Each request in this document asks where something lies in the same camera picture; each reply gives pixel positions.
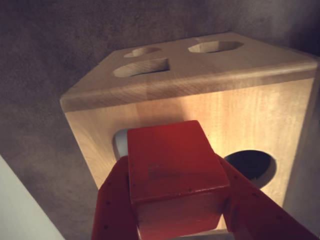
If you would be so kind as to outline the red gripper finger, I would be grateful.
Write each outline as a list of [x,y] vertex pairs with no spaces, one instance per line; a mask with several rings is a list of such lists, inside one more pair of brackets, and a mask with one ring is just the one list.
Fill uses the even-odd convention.
[[120,158],[100,187],[94,214],[92,240],[138,240],[132,211],[128,157]]
[[230,182],[223,217],[236,240],[318,239],[224,158],[219,161]]

